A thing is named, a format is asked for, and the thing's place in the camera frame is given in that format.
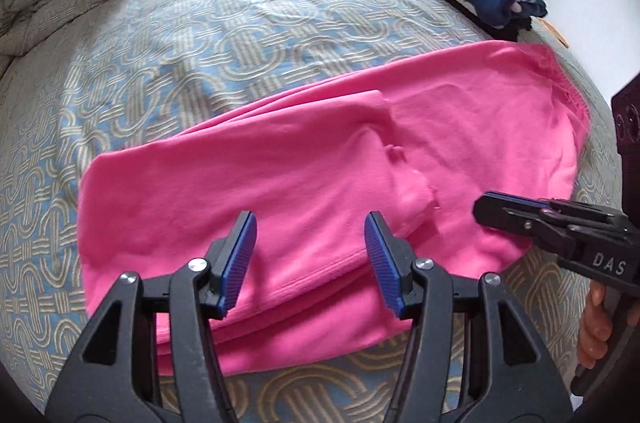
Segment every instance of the black fabric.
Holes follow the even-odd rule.
[[[495,40],[508,40],[510,42],[518,41],[518,32],[520,30],[531,31],[531,18],[518,18],[509,22],[503,29],[492,28],[490,25],[482,22],[471,11],[465,8],[457,0],[444,0],[451,4],[455,9],[460,11],[465,17],[471,20],[476,26],[482,29]]]

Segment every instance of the bed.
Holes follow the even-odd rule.
[[[18,386],[44,409],[86,324],[76,205],[99,153],[287,88],[486,38],[442,0],[109,0],[13,60],[0,79],[0,360]],[[574,198],[620,207],[609,107],[543,24],[520,41],[552,46],[590,107]],[[588,282],[535,248],[503,276],[570,379]],[[447,406],[460,386],[460,329]],[[234,406],[243,422],[382,421],[405,342],[230,377]],[[162,391],[177,410],[170,377]]]

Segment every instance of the blue gripper pad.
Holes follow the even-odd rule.
[[[412,290],[411,263],[414,250],[407,241],[397,239],[380,212],[370,212],[364,222],[367,254],[378,279],[385,305],[396,317],[404,314],[404,296]]]
[[[216,307],[223,316],[236,306],[257,236],[255,215],[252,212],[242,212],[212,266],[211,272],[214,279],[218,279],[216,282],[220,294]]]

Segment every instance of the folded pink clothing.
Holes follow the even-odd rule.
[[[174,138],[100,155],[82,177],[78,244],[93,313],[117,276],[172,273],[253,210],[238,305],[212,324],[225,374],[310,363],[406,328],[384,307],[364,216],[449,272],[501,271],[527,249],[476,225],[486,190],[570,196],[588,110],[546,46],[481,42],[283,92]],[[161,372],[170,368],[159,320]]]

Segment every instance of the bed sheet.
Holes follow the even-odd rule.
[[[486,38],[442,0],[109,0],[0,80],[0,359],[42,409],[86,324],[76,247],[97,154],[166,138],[283,89]],[[593,114],[574,197],[620,205],[610,110],[539,24]],[[533,249],[505,274],[569,373],[587,282]],[[460,384],[454,345],[449,404]],[[406,336],[324,363],[229,379],[244,421],[382,420]],[[175,406],[171,380],[163,395]]]

